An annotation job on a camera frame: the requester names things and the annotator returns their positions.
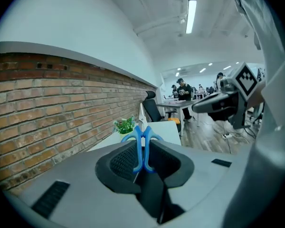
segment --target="fluorescent light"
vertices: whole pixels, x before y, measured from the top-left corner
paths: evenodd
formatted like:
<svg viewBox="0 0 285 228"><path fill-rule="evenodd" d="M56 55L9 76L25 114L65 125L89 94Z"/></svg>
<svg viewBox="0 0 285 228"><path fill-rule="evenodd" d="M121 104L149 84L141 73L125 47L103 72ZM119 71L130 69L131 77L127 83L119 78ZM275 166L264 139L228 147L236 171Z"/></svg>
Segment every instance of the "fluorescent light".
<svg viewBox="0 0 285 228"><path fill-rule="evenodd" d="M196 0L189 0L188 1L188 17L187 17L186 34L192 33L193 22L194 22L194 17L195 17L195 10L196 10Z"/></svg>

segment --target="black mesh pad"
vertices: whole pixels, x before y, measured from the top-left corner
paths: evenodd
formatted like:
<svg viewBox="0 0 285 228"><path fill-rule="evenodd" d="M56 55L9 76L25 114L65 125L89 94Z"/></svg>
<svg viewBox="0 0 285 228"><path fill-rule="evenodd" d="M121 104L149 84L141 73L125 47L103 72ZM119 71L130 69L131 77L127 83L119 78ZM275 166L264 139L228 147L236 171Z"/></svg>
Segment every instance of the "black mesh pad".
<svg viewBox="0 0 285 228"><path fill-rule="evenodd" d="M182 186L194 171L190 158L155 140L150 140L149 164L154 167L167 188Z"/></svg>
<svg viewBox="0 0 285 228"><path fill-rule="evenodd" d="M140 186L133 183L136 174L133 168L137 166L136 140L126 141L120 147L103 157L95 166L98 179L109 189L116 193L137 194L141 192Z"/></svg>

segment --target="wooden floor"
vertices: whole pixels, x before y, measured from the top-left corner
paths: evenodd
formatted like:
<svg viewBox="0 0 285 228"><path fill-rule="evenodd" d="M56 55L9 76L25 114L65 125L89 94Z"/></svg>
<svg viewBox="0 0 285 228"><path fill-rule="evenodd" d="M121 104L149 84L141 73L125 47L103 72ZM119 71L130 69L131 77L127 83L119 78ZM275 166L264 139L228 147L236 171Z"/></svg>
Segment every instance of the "wooden floor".
<svg viewBox="0 0 285 228"><path fill-rule="evenodd" d="M199 127L194 120L184 123L184 135L180 138L182 146L223 153L229 153L230 150L231 154L237 154L241 145L245 146L247 142L253 143L255 140L244 129L234 130L229 122L215 122L207 114L199 114L199 117ZM255 134L258 133L259 124L252 125L248 117L247 124L251 125L251 130ZM222 138L224 133L234 136L228 139L230 149L227 140Z"/></svg>

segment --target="black vent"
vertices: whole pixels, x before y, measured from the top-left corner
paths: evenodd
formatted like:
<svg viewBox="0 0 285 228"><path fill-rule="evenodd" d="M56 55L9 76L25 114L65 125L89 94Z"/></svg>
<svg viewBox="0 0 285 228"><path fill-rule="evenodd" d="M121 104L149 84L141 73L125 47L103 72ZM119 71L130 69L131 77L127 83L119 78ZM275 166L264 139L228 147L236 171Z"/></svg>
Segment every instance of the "black vent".
<svg viewBox="0 0 285 228"><path fill-rule="evenodd" d="M48 218L69 187L69 183L55 181L32 206L32 210Z"/></svg>

